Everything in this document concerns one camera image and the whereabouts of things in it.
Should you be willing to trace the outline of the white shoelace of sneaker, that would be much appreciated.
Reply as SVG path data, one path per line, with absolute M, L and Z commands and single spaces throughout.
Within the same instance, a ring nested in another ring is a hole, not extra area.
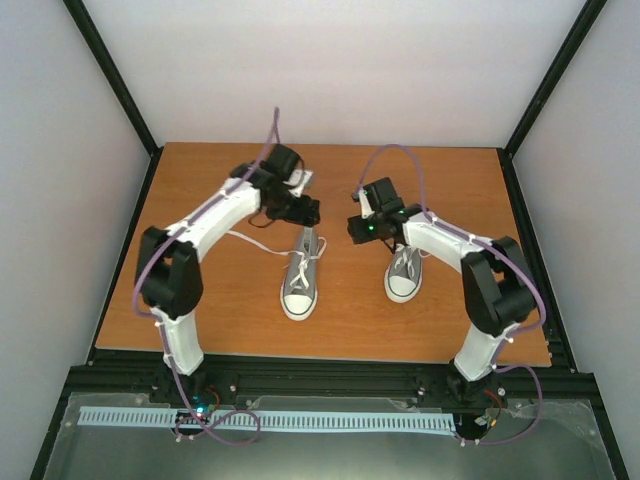
M 418 248 L 397 245 L 390 264 L 389 276 L 399 276 L 417 283 L 422 276 L 423 260 L 429 253 Z

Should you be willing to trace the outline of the grey sneaker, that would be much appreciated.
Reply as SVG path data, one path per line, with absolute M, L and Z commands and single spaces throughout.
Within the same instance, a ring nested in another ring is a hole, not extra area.
M 423 261 L 430 254 L 423 250 L 398 244 L 385 271 L 384 288 L 387 297 L 395 303 L 407 303 L 421 289 Z
M 327 239 L 319 236 L 313 227 L 303 227 L 291 250 L 276 251 L 240 232 L 231 230 L 228 235 L 267 253 L 290 258 L 280 287 L 280 304 L 290 320 L 300 322 L 308 319 L 318 301 L 317 265 L 326 250 Z

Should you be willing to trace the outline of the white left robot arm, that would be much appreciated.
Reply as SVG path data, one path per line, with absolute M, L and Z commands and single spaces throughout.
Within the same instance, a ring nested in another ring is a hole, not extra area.
M 287 255 L 291 262 L 280 288 L 285 315 L 304 321 L 318 300 L 317 262 L 326 242 L 315 226 L 320 204 L 304 194 L 313 177 L 301 156 L 276 144 L 253 163 L 235 167 L 222 187 L 180 221 L 147 228 L 141 237 L 132 306 L 147 306 L 163 344 L 163 360 L 175 370 L 172 388 L 186 402 L 201 400 L 208 378 L 198 371 L 204 359 L 196 328 L 196 308 L 204 293 L 201 263 L 236 224 L 260 213 L 269 222 L 298 225 L 301 232 Z

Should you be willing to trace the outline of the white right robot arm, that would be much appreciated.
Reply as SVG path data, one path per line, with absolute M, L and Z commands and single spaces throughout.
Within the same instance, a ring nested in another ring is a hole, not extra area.
M 384 277 L 390 300 L 406 303 L 416 296 L 425 256 L 461 275 L 471 326 L 453 366 L 465 381 L 479 381 L 496 369 L 503 344 L 514 339 L 533 310 L 545 318 L 544 301 L 513 238 L 476 236 L 419 204 L 406 206 L 388 177 L 359 186 L 352 197 L 361 208 L 348 219 L 353 243 L 380 240 L 392 252 Z

